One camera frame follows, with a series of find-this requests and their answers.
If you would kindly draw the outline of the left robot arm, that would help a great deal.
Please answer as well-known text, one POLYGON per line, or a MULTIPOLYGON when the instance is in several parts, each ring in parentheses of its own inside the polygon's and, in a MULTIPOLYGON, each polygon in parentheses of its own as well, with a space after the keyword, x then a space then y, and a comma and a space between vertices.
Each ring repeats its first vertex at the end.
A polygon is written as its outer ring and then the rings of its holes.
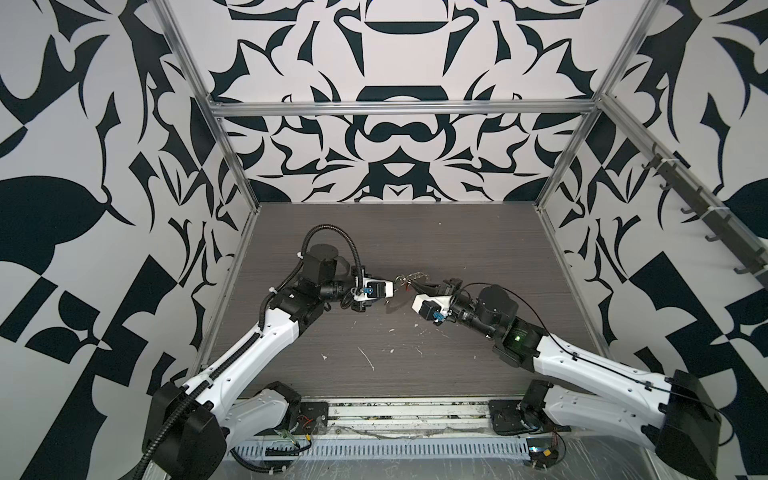
POLYGON ((245 388, 332 303, 363 312, 394 295, 393 282, 369 276, 359 260, 338 273, 343 259, 331 245, 304 248, 298 257, 287 278, 269 290, 254 327, 183 385, 169 382, 154 393, 133 478, 144 478, 156 465, 173 479, 208 479, 255 434, 291 430, 300 394, 273 382, 243 401, 245 388))

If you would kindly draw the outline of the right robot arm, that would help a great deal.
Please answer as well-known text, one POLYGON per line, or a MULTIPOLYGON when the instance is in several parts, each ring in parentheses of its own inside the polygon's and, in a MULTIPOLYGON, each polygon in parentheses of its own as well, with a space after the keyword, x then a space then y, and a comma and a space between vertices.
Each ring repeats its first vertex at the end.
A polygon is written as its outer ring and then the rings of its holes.
POLYGON ((519 316, 524 299, 484 282, 477 295, 461 280, 414 282, 413 310, 436 325, 452 322, 487 337, 506 364, 540 375, 518 406, 523 424, 567 426, 621 438, 692 479, 717 476, 723 414, 701 381, 677 370, 650 372, 594 354, 519 316))

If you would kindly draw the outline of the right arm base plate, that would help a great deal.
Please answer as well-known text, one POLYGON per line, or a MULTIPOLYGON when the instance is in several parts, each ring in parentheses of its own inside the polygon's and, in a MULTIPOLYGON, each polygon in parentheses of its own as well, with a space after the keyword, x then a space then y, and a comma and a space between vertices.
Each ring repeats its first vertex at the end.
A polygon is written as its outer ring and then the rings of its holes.
POLYGON ((532 407, 521 407, 521 400, 492 399, 488 402, 490 424, 499 436, 517 436, 571 432, 570 426, 555 424, 549 417, 532 407))

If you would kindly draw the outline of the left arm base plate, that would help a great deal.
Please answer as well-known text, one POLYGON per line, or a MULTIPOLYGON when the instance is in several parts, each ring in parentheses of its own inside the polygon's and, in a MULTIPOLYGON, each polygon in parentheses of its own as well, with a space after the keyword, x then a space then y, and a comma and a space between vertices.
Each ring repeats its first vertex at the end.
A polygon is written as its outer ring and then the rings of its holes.
POLYGON ((327 425, 329 403, 325 401, 302 401, 291 404, 283 419, 275 426, 254 433, 254 436, 277 435, 287 431, 300 436, 323 430, 327 425))

